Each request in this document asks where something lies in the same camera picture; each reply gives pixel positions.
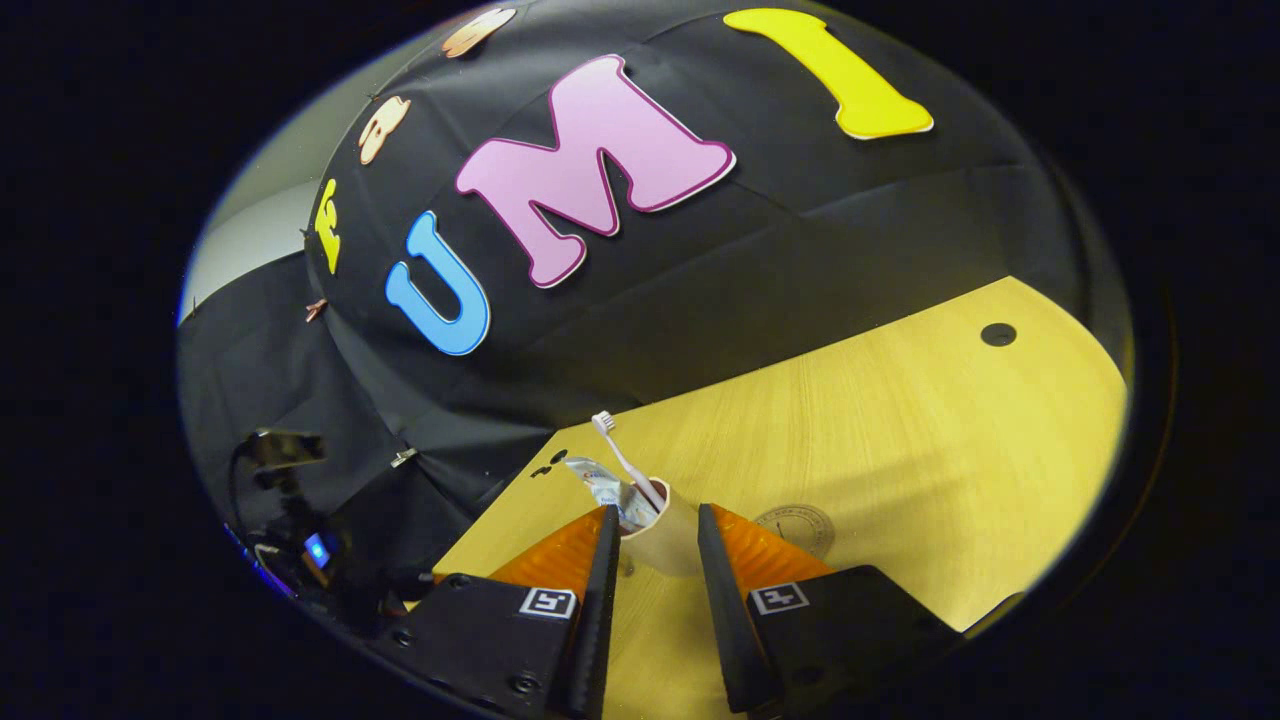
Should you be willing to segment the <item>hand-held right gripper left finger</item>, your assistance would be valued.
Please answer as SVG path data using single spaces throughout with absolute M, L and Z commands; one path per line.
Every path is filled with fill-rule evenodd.
M 486 577 L 443 577 L 379 635 L 379 657 L 483 719 L 599 719 L 620 541 L 600 506 Z

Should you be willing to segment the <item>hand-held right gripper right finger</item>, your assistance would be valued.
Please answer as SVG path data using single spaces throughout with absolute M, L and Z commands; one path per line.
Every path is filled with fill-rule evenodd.
M 719 505 L 699 507 L 698 548 L 736 714 L 869 715 L 963 643 L 878 568 L 835 570 Z

